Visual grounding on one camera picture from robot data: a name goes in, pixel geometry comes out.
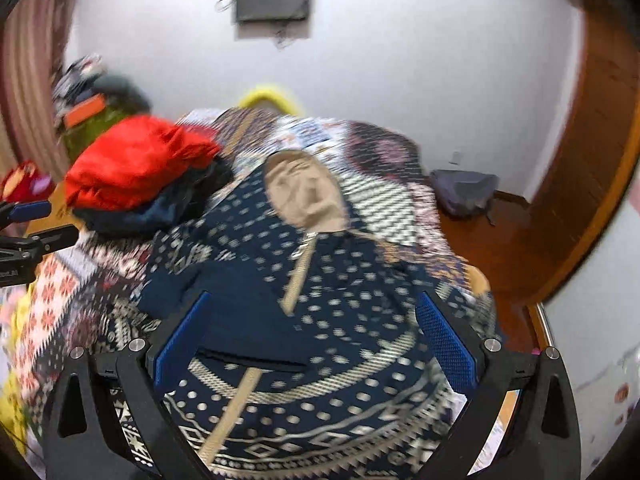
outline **brown wooden floor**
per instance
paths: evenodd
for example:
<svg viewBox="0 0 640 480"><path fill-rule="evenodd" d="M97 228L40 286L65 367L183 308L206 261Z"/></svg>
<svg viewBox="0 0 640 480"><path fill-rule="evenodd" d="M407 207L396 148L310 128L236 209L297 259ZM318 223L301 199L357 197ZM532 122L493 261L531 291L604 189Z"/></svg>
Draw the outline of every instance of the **brown wooden floor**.
<svg viewBox="0 0 640 480"><path fill-rule="evenodd" d="M488 278L498 310L498 322L507 335L506 346L529 352L535 334L524 311L524 299L557 267L545 240L531 236L530 216L523 206L494 200L492 218L452 219L440 212L442 230L451 248Z"/></svg>

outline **red folded clothing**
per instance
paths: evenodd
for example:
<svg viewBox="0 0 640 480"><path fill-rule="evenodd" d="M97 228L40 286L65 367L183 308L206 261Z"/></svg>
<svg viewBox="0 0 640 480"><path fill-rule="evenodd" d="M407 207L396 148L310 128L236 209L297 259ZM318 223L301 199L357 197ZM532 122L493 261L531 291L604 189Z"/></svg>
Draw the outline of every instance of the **red folded clothing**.
<svg viewBox="0 0 640 480"><path fill-rule="evenodd" d="M84 150L67 172L66 204L110 211L135 208L187 168L206 168L219 150L215 142L162 119L124 119Z"/></svg>

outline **blue gripper pad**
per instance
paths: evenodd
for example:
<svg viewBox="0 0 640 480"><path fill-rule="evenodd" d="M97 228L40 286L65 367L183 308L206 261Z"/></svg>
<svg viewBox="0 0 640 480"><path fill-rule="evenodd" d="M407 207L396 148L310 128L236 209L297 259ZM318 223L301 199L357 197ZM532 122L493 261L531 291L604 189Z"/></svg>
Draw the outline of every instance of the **blue gripper pad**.
<svg viewBox="0 0 640 480"><path fill-rule="evenodd" d="M176 327L154 361L154 390L160 394L173 390L209 329L213 297L201 293L190 311Z"/></svg>
<svg viewBox="0 0 640 480"><path fill-rule="evenodd" d="M19 203L11 209L9 220L11 222L28 222L36 218L46 218L51 214L51 202L40 200L39 202Z"/></svg>
<svg viewBox="0 0 640 480"><path fill-rule="evenodd" d="M473 393L478 386L476 361L424 292L418 297L415 317L453 391L466 396Z"/></svg>

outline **pink striped curtain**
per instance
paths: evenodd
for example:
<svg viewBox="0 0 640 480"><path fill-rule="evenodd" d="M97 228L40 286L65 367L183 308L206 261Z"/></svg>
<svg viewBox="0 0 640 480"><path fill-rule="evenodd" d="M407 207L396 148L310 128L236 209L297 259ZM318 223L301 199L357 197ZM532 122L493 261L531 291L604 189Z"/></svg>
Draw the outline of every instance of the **pink striped curtain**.
<svg viewBox="0 0 640 480"><path fill-rule="evenodd" d="M0 41L0 170L33 160L60 180L68 168L56 137L51 89L62 70L75 0L20 0Z"/></svg>

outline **wall socket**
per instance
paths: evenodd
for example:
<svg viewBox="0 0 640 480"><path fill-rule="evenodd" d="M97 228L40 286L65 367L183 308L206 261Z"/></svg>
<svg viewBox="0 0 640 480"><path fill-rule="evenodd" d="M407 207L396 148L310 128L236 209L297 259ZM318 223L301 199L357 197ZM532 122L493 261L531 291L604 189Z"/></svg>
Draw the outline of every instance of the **wall socket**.
<svg viewBox="0 0 640 480"><path fill-rule="evenodd" d="M453 152L453 154L451 155L451 160L449 161L449 164L458 166L460 162L462 162L462 152L458 152L458 151Z"/></svg>

